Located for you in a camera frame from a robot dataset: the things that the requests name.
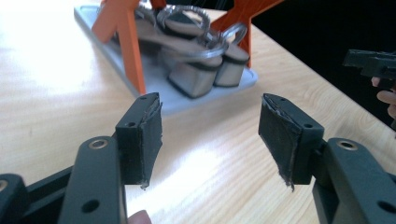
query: gray base plate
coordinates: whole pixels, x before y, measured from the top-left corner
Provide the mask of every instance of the gray base plate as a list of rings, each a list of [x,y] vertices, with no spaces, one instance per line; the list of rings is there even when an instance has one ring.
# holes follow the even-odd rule
[[[109,41],[109,43],[103,44],[91,31],[91,28],[96,21],[97,10],[99,6],[87,5],[75,7],[75,17],[80,23],[81,27],[87,31],[92,37],[92,40],[99,47],[99,49],[106,55],[106,57],[113,64],[120,77],[124,80],[132,94],[138,97],[140,94],[134,88],[134,85],[125,76],[125,70],[123,66],[122,55],[120,52],[120,46]],[[204,104],[206,102],[219,99],[222,96],[230,95],[231,93],[244,90],[254,85],[257,81],[257,74],[248,69],[244,69],[240,84],[238,87],[222,88],[213,87],[210,93],[197,99],[191,99],[183,93],[176,90],[166,79],[166,69],[161,65],[155,56],[141,54],[144,78],[146,84],[147,93],[158,92],[163,102],[163,114],[172,114],[180,110],[191,108],[197,105]]]

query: finger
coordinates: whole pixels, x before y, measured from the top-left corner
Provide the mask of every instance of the finger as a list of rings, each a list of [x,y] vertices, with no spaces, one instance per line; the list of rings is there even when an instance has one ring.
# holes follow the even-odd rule
[[[378,100],[390,104],[396,105],[396,93],[392,91],[381,91],[379,92],[376,97]]]
[[[396,105],[390,105],[388,107],[388,114],[393,117],[394,119],[396,119]]]
[[[378,87],[379,81],[381,80],[381,78],[379,77],[373,77],[372,78],[372,83],[374,87]]]
[[[128,224],[152,224],[146,210],[139,211],[128,218]]]

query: wooden table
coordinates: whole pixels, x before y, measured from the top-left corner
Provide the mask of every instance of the wooden table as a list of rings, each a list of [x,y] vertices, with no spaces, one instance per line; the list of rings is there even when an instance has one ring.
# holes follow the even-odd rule
[[[29,185],[72,165],[83,141],[113,134],[134,97],[75,21],[73,6],[85,2],[8,2],[0,7],[0,174]],[[312,185],[291,192],[257,134],[264,92],[297,104],[326,128],[325,140],[364,144],[396,174],[394,131],[252,32],[257,84],[163,118],[151,185],[126,187],[128,215],[147,209],[153,223],[317,223]]]

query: orange stand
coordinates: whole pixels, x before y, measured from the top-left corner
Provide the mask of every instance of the orange stand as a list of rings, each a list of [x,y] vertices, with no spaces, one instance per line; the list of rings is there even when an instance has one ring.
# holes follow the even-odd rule
[[[153,8],[166,6],[165,0],[151,0],[151,4]],[[139,0],[106,0],[92,32],[102,43],[109,41],[118,32],[125,75],[140,94],[145,94],[146,86],[134,23],[134,10],[138,6]]]
[[[247,26],[247,34],[239,46],[251,55],[251,19],[281,2],[283,0],[234,0],[233,8],[213,21],[211,27],[214,30],[224,31],[236,22],[244,23]],[[248,61],[247,66],[251,66],[251,60]]]

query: black object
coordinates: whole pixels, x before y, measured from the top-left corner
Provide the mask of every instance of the black object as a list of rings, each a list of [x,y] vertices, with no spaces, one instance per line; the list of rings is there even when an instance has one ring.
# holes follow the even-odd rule
[[[396,223],[394,180],[367,148],[342,138],[326,143],[323,131],[287,99],[263,95],[259,135],[287,185],[315,177],[321,223]]]
[[[112,137],[87,140],[73,167],[27,188],[18,175],[0,175],[0,223],[126,223],[123,185],[149,185],[161,107],[158,93],[137,98]]]
[[[380,77],[378,87],[389,90],[396,85],[396,54],[350,49],[346,54],[344,66],[361,68],[366,77]],[[396,120],[390,127],[396,130]]]

